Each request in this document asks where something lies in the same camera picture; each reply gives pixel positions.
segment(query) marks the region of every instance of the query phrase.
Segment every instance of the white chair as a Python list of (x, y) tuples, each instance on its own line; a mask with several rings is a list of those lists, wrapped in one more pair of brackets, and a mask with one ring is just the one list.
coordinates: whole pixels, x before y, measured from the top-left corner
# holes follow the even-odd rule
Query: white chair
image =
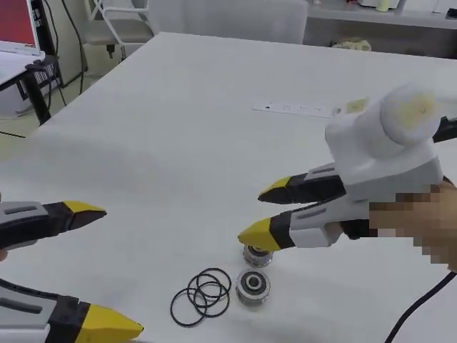
[[(106, 46), (119, 45), (122, 59), (125, 59), (126, 46), (144, 44), (154, 36), (147, 19), (149, 13), (148, 0), (126, 0), (128, 4), (132, 5), (130, 8), (102, 6), (103, 0), (89, 1), (93, 2), (94, 9), (88, 24), (82, 31), (84, 43)], [(110, 19), (109, 14), (113, 12), (137, 14), (139, 19)], [(97, 14), (101, 14), (101, 18), (97, 19)]]
[(149, 22), (160, 31), (302, 44), (304, 0), (149, 0)]

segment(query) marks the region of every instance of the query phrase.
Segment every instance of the floor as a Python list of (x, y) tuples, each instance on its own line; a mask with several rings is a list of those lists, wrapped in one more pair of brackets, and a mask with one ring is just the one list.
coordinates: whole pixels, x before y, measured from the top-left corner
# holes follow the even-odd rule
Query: floor
[[(89, 70), (84, 78), (84, 88), (86, 91), (97, 78), (91, 76), (103, 76), (110, 72), (120, 61), (120, 56), (115, 55), (110, 59), (104, 47), (85, 46), (86, 58)], [(75, 80), (70, 85), (62, 89), (62, 93), (69, 104), (79, 96), (80, 79)], [(54, 116), (64, 107), (61, 95), (57, 89), (52, 92), (52, 102), (50, 112)], [(26, 139), (17, 136), (29, 136), (39, 127), (33, 109), (14, 119), (0, 119), (0, 161), (11, 157), (17, 149), (22, 146)]]

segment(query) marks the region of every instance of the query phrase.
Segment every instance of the bearing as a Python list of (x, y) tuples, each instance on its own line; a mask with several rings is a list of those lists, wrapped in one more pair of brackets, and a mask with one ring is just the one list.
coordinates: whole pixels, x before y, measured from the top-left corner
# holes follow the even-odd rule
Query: bearing
[(251, 267), (263, 268), (270, 264), (273, 259), (273, 252), (266, 252), (249, 245), (245, 245), (243, 249), (243, 257)]
[(247, 269), (238, 275), (236, 293), (246, 306), (259, 306), (270, 294), (270, 280), (256, 269)]

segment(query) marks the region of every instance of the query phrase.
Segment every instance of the laptop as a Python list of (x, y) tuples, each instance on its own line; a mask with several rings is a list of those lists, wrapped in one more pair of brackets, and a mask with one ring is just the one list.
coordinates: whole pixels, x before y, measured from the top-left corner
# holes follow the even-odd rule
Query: laptop
[(0, 85), (43, 60), (31, 0), (0, 0)]

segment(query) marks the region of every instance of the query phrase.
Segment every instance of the pixelated hand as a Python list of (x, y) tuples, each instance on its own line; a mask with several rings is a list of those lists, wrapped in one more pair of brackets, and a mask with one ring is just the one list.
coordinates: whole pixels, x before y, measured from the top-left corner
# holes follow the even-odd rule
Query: pixelated hand
[(401, 194), (396, 203), (372, 204), (369, 224), (380, 236), (412, 237), (431, 263), (457, 272), (457, 189), (451, 183), (426, 194)]

